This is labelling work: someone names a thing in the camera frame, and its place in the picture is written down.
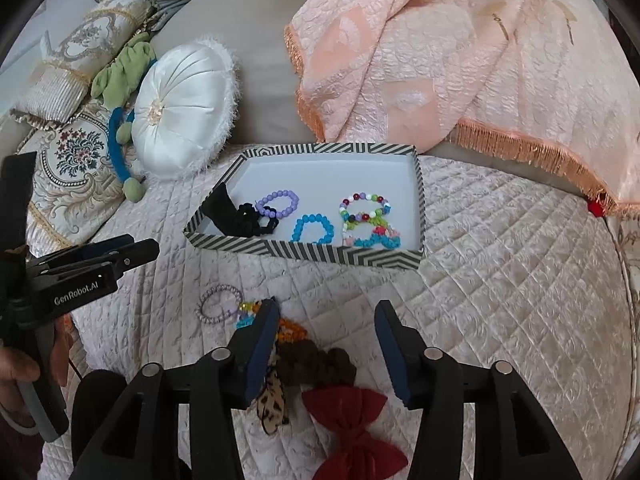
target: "purple beaded bracelet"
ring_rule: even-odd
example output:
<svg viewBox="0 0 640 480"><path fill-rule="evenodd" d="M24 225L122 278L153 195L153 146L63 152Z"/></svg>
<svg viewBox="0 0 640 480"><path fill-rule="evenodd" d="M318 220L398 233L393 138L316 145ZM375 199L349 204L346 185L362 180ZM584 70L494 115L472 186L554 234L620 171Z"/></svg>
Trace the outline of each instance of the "purple beaded bracelet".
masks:
<svg viewBox="0 0 640 480"><path fill-rule="evenodd" d="M291 205L283 209L282 211L277 212L267 211L264 208L267 203L280 196L288 196L291 199ZM255 203L255 208L261 216L267 216L268 218L277 218L278 220L282 220L298 208L299 200L300 199L298 198L298 196L292 190L274 191L273 193L268 194L262 200L258 200L258 202Z"/></svg>

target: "box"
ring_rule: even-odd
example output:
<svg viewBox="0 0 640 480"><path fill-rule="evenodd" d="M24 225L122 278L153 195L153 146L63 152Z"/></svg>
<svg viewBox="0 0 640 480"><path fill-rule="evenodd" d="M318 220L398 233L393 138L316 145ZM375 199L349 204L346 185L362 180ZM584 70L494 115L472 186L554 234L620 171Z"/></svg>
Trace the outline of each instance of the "box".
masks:
<svg viewBox="0 0 640 480"><path fill-rule="evenodd" d="M240 238L222 235L198 208L183 231L194 247L399 269L417 269L424 258L424 184L413 146L347 142L253 148L238 156L220 182L226 183L236 206L247 202L255 205L269 193L290 189L300 199L298 209L282 219L273 234ZM355 192L378 194L389 200L392 210L385 219L401 234L399 249L342 246L338 207ZM286 197L276 200L268 205L278 210L289 205ZM357 211L375 209L371 202L362 203ZM310 243L324 234L320 224L306 224L302 240L291 242L296 220L303 214L318 213L327 216L334 226L333 244ZM356 236L368 238L372 226L361 224L356 229Z"/></svg>

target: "black cable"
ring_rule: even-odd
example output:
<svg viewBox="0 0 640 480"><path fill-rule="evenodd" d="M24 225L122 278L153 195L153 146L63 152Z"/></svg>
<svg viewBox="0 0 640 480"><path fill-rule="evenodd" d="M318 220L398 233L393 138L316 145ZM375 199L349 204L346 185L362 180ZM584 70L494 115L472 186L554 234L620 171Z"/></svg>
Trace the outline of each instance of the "black cable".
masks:
<svg viewBox="0 0 640 480"><path fill-rule="evenodd" d="M74 369L74 372L76 373L76 375L78 376L78 378L82 381L82 375L80 374L80 372L78 371L78 369L76 368L76 365L74 364L74 362L71 360L71 358L69 358L69 364L71 365L71 367Z"/></svg>

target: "brown scrunchie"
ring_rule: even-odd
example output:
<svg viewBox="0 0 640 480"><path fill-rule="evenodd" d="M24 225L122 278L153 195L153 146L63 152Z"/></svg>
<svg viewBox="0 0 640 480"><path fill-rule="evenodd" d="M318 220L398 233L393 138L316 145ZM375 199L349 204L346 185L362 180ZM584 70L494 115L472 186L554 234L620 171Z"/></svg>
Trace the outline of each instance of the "brown scrunchie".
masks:
<svg viewBox="0 0 640 480"><path fill-rule="evenodd" d="M310 339L278 345L278 377L285 386L311 384L315 387L345 384L353 386L356 367L342 348L318 350Z"/></svg>

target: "white quilted mattress cover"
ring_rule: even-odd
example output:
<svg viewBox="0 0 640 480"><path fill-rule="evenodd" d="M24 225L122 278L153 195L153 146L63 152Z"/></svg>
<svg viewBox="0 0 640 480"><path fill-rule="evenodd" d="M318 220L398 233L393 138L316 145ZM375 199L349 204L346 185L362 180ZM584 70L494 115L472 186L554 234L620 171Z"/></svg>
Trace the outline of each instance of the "white quilted mattress cover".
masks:
<svg viewBox="0 0 640 480"><path fill-rule="evenodd" d="M373 328L373 309L387 299L428 345L460 362L513 363L583 479L610 476L628 433L635 342L609 231L583 200L497 170L422 156L428 256L418 270L195 249L182 229L241 149L226 150L194 178L148 181L144 199L123 203L98 233L97 239L152 237L161 252L156 262L125 274L116 294L73 314L90 367L130 380L146 362L165 368L193 363L234 330L233 320L218 326L198 321L195 305L210 286L229 283L247 300L276 296L283 316L302 323L319 346L350 354L357 385L388 396L370 430L411 456L421 412L408 412L393 394ZM219 312L219 306L210 311ZM255 410L234 414L247 479L310 480L334 448L299 394L290 392L288 405L291 423L273 436L262 432ZM464 479L473 469L467 408ZM183 407L179 442L188 460L186 413ZM46 446L41 478L68 476L65 449L61 441Z"/></svg>

